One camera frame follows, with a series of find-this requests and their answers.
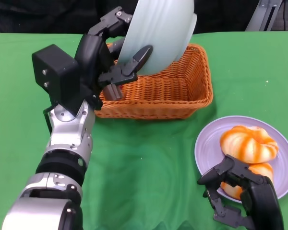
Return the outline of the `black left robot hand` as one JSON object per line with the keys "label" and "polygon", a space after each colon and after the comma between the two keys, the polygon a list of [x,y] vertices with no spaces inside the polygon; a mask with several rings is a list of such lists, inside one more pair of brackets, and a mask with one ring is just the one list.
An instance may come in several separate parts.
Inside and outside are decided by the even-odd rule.
{"label": "black left robot hand", "polygon": [[137,81],[138,71],[153,52],[153,46],[146,45],[123,63],[115,63],[132,17],[118,6],[102,16],[79,42],[74,58],[81,69],[81,93],[93,110],[101,110],[102,91],[108,100],[120,99],[119,86]]}

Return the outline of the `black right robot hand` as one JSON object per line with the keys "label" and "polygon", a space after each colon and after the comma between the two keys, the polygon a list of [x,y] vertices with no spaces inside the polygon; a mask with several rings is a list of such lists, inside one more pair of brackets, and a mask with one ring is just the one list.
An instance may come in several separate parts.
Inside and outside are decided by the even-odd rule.
{"label": "black right robot hand", "polygon": [[[223,205],[218,189],[222,182],[240,186],[240,200],[246,212]],[[240,226],[248,230],[282,230],[283,216],[271,180],[249,170],[248,165],[226,155],[221,163],[204,173],[197,181],[205,186],[203,196],[208,198],[214,210],[214,220],[233,228]]]}

